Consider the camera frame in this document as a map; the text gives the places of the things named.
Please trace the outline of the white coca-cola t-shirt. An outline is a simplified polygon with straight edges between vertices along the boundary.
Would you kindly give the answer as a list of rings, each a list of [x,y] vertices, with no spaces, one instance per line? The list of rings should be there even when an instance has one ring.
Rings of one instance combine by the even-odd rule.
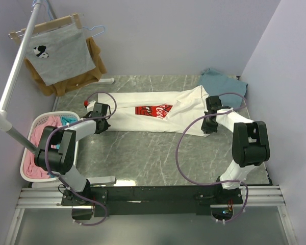
[[[110,131],[182,133],[204,116],[208,93],[202,86],[186,91],[100,93],[97,101],[116,112],[108,120]]]

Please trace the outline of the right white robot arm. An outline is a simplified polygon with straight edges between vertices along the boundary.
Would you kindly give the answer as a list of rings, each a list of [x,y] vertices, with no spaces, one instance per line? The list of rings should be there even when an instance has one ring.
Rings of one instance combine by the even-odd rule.
[[[256,167],[270,158],[270,147],[266,124],[248,119],[228,106],[223,106],[219,96],[206,98],[206,118],[201,130],[205,134],[217,132],[219,125],[233,134],[232,161],[227,170],[217,179],[214,199],[226,203],[239,188],[241,181]]]

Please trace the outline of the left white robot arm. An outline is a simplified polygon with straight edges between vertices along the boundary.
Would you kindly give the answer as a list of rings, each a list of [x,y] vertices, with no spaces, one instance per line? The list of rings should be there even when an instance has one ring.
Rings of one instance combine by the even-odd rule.
[[[73,198],[78,204],[86,205],[91,201],[90,182],[74,166],[75,144],[92,134],[106,131],[111,107],[103,103],[94,103],[83,121],[73,123],[71,127],[59,130],[58,127],[46,126],[35,153],[37,167],[58,176],[64,185],[74,191]]]

